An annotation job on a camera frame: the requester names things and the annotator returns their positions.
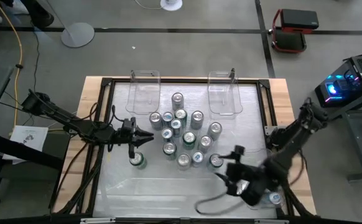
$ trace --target blue led light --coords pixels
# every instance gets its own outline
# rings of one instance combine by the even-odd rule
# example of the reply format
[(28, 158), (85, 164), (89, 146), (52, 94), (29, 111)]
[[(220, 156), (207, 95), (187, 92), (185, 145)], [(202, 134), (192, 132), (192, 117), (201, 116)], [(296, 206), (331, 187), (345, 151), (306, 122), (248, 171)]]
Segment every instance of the blue led light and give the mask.
[(337, 91), (335, 90), (335, 87), (333, 85), (328, 85), (329, 93), (336, 94)]

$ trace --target black metal stand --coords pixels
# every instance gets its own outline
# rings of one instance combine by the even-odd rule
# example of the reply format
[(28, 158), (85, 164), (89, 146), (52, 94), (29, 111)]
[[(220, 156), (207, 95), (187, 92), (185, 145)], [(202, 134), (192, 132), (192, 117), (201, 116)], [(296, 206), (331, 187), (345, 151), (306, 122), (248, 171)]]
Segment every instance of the black metal stand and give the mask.
[(62, 170), (62, 160), (60, 158), (48, 155), (44, 152), (39, 152), (21, 143), (8, 140), (1, 136), (0, 152), (26, 161), (31, 161), (43, 166), (51, 167), (56, 170)]
[[(351, 121), (351, 116), (357, 116), (357, 114), (362, 117), (362, 111), (357, 111), (357, 109), (362, 107), (362, 96), (357, 98), (356, 100), (348, 103), (346, 106), (336, 110), (332, 113), (329, 118), (330, 120), (335, 120), (338, 118), (343, 118), (349, 130), (351, 141), (353, 141), (353, 147), (355, 148), (358, 159), (360, 160), (360, 164), (362, 166), (362, 131), (353, 127), (353, 123)], [(349, 182), (362, 180), (362, 173), (359, 174), (351, 174), (348, 175), (347, 180)]]
[(342, 108), (336, 110), (334, 113), (331, 113), (329, 115), (329, 120), (333, 121), (337, 118), (341, 118), (343, 114), (345, 114), (349, 110), (356, 110), (362, 107), (362, 96), (360, 96), (358, 99), (352, 101), (351, 103), (348, 103), (347, 105), (343, 106)]

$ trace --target gray floor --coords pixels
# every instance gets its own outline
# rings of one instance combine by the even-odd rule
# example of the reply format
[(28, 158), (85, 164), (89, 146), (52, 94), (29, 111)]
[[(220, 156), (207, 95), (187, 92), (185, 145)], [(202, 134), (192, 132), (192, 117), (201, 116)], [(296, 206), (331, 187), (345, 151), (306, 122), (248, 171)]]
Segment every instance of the gray floor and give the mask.
[[(140, 2), (157, 7), (159, 1)], [(278, 8), (292, 8), (316, 11), (320, 30), (362, 30), (362, 0), (261, 2), (267, 28)], [(113, 28), (259, 28), (254, 0), (184, 0), (183, 8), (176, 12), (143, 9), (133, 0), (55, 0), (51, 3), (66, 24), (89, 22), (94, 27)], [(27, 16), (12, 17), (12, 20), (17, 26), (29, 26)], [(58, 27), (60, 23), (56, 20), (52, 26)], [(33, 88), (37, 42), (31, 32), (19, 34), (25, 66), (18, 87), (22, 101), (27, 89)], [(36, 90), (49, 94), (52, 101), (72, 112), (77, 109), (87, 75), (127, 75), (131, 69), (144, 69), (158, 70), (163, 76), (206, 76), (213, 70), (234, 67), (240, 77), (268, 77), (259, 34), (97, 33), (90, 44), (80, 49), (62, 45), (57, 32), (37, 35), (40, 62)], [(286, 78), (296, 115), (304, 98), (315, 99), (315, 86), (339, 67), (343, 58), (362, 54), (362, 35), (310, 35), (306, 39), (308, 49), (299, 55), (270, 50), (275, 75)], [(13, 66), (18, 57), (14, 34), (0, 31), (0, 66)], [(12, 95), (13, 91), (14, 76), (7, 88)], [(6, 95), (2, 101), (14, 103)], [(0, 106), (0, 135), (7, 136), (11, 131), (13, 116), (13, 109)], [(26, 114), (20, 114), (19, 123), (27, 118)], [(50, 123), (35, 118), (37, 126)], [(345, 178), (360, 172), (361, 168), (343, 123), (334, 122), (314, 135), (304, 152), (318, 214), (362, 222), (362, 182), (349, 184)], [(33, 206), (33, 203), (20, 204)]]

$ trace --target transparent container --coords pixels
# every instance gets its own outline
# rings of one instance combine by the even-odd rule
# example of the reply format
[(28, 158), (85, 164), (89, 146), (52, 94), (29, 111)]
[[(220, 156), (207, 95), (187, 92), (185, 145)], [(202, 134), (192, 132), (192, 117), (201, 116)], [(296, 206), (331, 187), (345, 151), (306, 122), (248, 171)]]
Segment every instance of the transparent container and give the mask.
[(235, 119), (242, 112), (238, 76), (234, 70), (210, 72), (207, 90), (212, 119)]
[(147, 70), (131, 71), (126, 110), (133, 116), (145, 116), (157, 111), (159, 102), (160, 73)]

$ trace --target table surface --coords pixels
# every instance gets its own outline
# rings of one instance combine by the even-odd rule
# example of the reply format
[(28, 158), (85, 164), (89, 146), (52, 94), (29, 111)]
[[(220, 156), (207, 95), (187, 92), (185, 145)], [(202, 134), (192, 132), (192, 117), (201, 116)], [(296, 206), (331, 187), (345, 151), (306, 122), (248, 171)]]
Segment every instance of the table surface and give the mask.
[[(90, 112), (91, 106), (98, 101), (98, 95), (100, 92), (101, 80), (103, 77), (86, 77), (85, 84), (83, 87), (83, 91), (81, 93), (81, 98), (78, 106), (77, 116), (84, 117), (87, 116)], [(289, 92), (287, 90), (287, 83), (285, 79), (269, 79), (271, 84), (271, 93), (272, 93), (272, 102), (275, 108), (276, 120), (278, 126), (287, 126), (291, 122), (294, 121), (293, 109), (289, 98)], [(108, 99), (109, 88), (106, 90), (106, 94), (103, 100), (103, 108), (106, 108), (106, 102)], [(268, 112), (267, 101), (264, 100), (264, 107), (266, 108), (266, 113)], [(102, 110), (100, 114), (100, 120), (103, 120), (105, 111)], [(79, 137), (72, 138), (69, 143), (69, 148), (67, 151), (67, 155), (65, 158), (65, 162), (63, 165), (62, 176), (66, 171), (70, 161), (76, 155), (76, 153), (83, 147), (84, 143), (80, 140)], [(96, 159), (98, 147), (93, 154), (93, 162)], [(54, 206), (54, 211), (57, 212), (65, 204), (71, 199), (75, 191), (80, 185), (81, 177), (83, 175), (84, 164), (86, 161), (87, 150), (83, 151), (76, 161), (73, 163), (70, 171), (67, 175), (67, 178), (64, 180), (62, 188), (60, 189), (58, 199)], [(297, 176), (301, 167), (301, 158), (299, 156), (295, 156), (293, 158), (293, 166), (289, 172), (289, 180), (292, 180)], [(309, 183), (309, 178), (307, 175), (307, 171), (304, 170), (301, 178), (291, 187), (293, 192), (299, 198), (299, 200), (303, 203), (303, 205), (307, 208), (311, 213), (316, 213), (315, 205), (313, 203), (311, 188)], [(86, 190), (85, 198), (84, 198), (84, 206), (83, 209), (86, 209), (86, 205), (88, 204), (88, 200), (90, 198), (91, 192), (91, 183)]]

